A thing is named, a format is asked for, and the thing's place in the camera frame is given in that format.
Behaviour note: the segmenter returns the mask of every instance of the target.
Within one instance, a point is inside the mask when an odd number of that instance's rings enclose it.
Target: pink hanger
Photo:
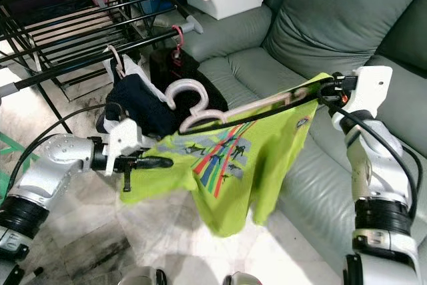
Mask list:
[[[172,52],[172,61],[178,67],[181,67],[181,47],[184,46],[184,35],[178,25],[172,25],[172,29],[175,29],[179,35],[179,43],[176,45],[176,50]]]

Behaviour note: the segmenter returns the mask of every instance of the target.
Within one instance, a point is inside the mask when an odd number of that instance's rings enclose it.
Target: black rubber joint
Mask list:
[[[388,230],[410,236],[411,219],[407,207],[388,200],[358,200],[356,229]]]
[[[48,215],[49,210],[29,200],[9,196],[0,207],[0,226],[33,239]]]

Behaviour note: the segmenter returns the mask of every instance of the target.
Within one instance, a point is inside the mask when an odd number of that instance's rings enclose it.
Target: sofa cushion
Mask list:
[[[378,117],[395,136],[427,157],[427,79],[379,55],[373,56],[367,65],[393,69],[387,98],[378,109]]]
[[[229,108],[259,99],[234,77],[227,57],[208,59],[199,66],[199,70],[219,89],[228,102]]]
[[[272,11],[262,5],[221,20],[206,14],[195,15],[195,18],[202,25],[203,33],[186,33],[183,49],[201,62],[260,46],[272,24]]]
[[[363,65],[412,0],[284,0],[264,46],[311,78]]]
[[[199,70],[221,91],[230,108],[305,81],[260,47],[209,59],[201,63]]]
[[[393,26],[379,52],[427,77],[427,0],[414,0]]]
[[[418,247],[418,257],[420,258],[421,275],[427,280],[427,239]]]
[[[228,56],[232,73],[259,97],[295,87],[305,79],[283,66],[262,48],[239,51]]]
[[[278,208],[339,273],[343,257],[352,251],[350,172],[325,153],[311,135],[284,179]]]

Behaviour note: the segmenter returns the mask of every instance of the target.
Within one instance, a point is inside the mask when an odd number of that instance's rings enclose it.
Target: leather couch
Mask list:
[[[427,169],[427,0],[264,0],[260,8],[216,21],[197,16],[204,34],[185,36],[233,108],[296,86],[319,72],[348,74],[363,65],[393,68],[378,117]],[[415,163],[404,159],[418,175]],[[277,207],[341,274],[352,252],[354,203],[344,134],[325,107],[287,173]],[[427,279],[427,182],[412,236]]]

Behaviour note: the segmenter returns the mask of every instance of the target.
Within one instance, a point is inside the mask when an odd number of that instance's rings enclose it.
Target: tiled floor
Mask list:
[[[16,74],[0,70],[0,85],[25,77]],[[43,86],[63,115],[101,103],[111,89],[68,103],[50,81]],[[98,114],[83,113],[67,123],[76,135],[95,135]],[[33,89],[3,98],[0,106],[0,131],[24,146],[55,120]],[[2,168],[10,172],[18,157],[3,157]],[[117,284],[123,273],[147,265],[163,268],[176,285],[221,284],[225,275],[238,270],[252,273],[264,285],[340,283],[280,212],[274,212],[265,227],[248,218],[239,234],[217,238],[200,220],[188,193],[125,206],[117,197],[119,179],[97,173],[74,177],[21,263],[28,272],[38,266],[45,269],[31,284]],[[279,243],[274,234],[286,235],[286,241]]]

